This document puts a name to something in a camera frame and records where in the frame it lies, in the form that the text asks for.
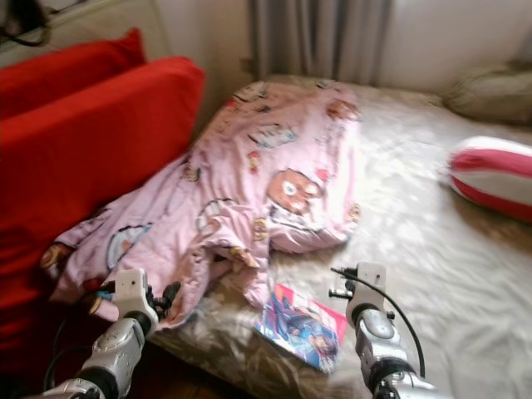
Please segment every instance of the gray curtain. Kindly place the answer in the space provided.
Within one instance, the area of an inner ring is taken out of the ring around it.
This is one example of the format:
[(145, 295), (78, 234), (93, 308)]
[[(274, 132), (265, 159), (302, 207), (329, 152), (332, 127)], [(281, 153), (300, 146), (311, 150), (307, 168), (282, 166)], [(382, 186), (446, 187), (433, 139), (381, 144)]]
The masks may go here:
[(378, 85), (392, 0), (249, 0), (256, 77)]

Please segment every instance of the comic book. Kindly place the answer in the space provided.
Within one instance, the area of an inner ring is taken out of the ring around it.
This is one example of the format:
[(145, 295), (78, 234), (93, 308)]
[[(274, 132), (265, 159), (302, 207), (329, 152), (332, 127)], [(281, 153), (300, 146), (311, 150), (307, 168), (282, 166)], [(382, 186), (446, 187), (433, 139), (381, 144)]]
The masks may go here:
[(346, 333), (347, 319), (276, 284), (255, 329), (308, 365), (330, 373)]

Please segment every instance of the mattress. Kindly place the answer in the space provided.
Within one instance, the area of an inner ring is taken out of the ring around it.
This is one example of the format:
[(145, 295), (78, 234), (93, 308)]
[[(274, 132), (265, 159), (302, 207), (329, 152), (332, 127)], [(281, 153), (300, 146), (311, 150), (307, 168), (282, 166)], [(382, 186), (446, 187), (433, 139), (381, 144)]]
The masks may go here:
[[(316, 81), (275, 76), (314, 90)], [(421, 339), (426, 379), (455, 398), (519, 398), (532, 392), (532, 228), (454, 194), (441, 167), (460, 140), (487, 135), (532, 145), (532, 131), (469, 121), (434, 95), (352, 86), (362, 112), (362, 221), (341, 248), (273, 252), (269, 284), (281, 283), (339, 312), (331, 267), (387, 266), (387, 292)], [(355, 334), (337, 368), (315, 371), (254, 333), (259, 311), (231, 276), (221, 279), (181, 328), (152, 341), (256, 397), (363, 399)], [(397, 321), (411, 363), (413, 342)]]

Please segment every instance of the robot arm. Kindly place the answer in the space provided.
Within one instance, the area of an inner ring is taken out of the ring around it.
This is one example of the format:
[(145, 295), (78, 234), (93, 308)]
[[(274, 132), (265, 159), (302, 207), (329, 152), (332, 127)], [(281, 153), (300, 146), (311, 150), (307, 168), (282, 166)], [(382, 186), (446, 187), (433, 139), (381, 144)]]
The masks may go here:
[[(356, 350), (362, 376), (374, 399), (444, 399), (449, 398), (418, 377), (408, 361), (401, 336), (393, 325), (395, 314), (384, 309), (386, 270), (380, 264), (361, 262), (356, 269), (333, 269), (347, 278), (346, 290), (330, 289), (329, 296), (349, 302), (346, 317), (357, 333)], [(421, 374), (424, 365), (421, 355)]]
[(118, 273), (114, 303), (118, 307), (119, 320), (94, 342), (91, 357), (74, 378), (32, 398), (125, 397), (130, 390), (133, 369), (140, 360), (145, 338), (156, 330), (159, 320), (166, 316), (179, 289), (179, 283), (171, 284), (163, 292), (162, 298), (153, 298), (144, 270)]

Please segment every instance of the wooden floor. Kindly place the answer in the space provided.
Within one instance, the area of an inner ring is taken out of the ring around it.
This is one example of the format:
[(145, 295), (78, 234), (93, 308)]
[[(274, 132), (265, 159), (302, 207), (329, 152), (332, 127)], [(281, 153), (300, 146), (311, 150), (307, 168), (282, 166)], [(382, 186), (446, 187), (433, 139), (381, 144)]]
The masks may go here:
[(147, 343), (128, 399), (251, 399), (226, 382)]

